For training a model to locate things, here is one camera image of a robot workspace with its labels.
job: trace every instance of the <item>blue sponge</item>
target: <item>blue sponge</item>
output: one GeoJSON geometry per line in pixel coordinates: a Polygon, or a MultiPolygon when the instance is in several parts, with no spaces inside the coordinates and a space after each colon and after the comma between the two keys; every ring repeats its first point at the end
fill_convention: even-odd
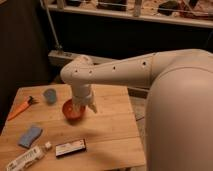
{"type": "Polygon", "coordinates": [[[31,126],[30,129],[21,136],[18,145],[29,149],[33,141],[41,135],[42,131],[43,130],[37,126],[31,126]]]}

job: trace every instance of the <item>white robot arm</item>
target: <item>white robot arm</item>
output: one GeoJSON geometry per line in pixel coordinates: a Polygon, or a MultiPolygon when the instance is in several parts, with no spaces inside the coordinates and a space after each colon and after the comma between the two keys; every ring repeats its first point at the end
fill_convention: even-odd
{"type": "Polygon", "coordinates": [[[213,170],[213,54],[152,53],[101,65],[85,55],[67,64],[73,104],[94,108],[90,84],[150,88],[146,105],[149,171],[213,170]]]}

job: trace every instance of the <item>table surface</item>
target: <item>table surface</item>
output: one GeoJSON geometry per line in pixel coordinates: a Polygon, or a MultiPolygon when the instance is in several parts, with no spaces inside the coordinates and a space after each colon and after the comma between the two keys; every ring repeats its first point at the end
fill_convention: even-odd
{"type": "Polygon", "coordinates": [[[93,85],[92,88],[98,113],[86,108],[84,118],[77,123],[67,122],[61,111],[64,102],[71,97],[69,86],[20,88],[11,110],[29,96],[39,103],[6,122],[0,136],[0,170],[5,170],[10,161],[26,151],[17,143],[33,124],[41,127],[43,133],[32,146],[42,146],[50,141],[53,149],[29,170],[94,171],[145,165],[144,150],[126,87],[93,85]],[[48,88],[57,92],[57,102],[53,105],[47,105],[42,95],[48,88]],[[86,140],[86,152],[56,159],[55,145],[82,138],[86,140]]]}

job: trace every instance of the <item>carrot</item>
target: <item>carrot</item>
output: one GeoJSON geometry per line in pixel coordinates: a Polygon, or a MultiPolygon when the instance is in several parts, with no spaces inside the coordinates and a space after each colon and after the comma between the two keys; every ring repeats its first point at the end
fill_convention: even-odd
{"type": "Polygon", "coordinates": [[[18,116],[21,112],[25,111],[30,106],[28,101],[23,102],[21,105],[19,105],[15,110],[13,110],[11,113],[9,113],[7,117],[7,121],[15,118],[18,116]]]}

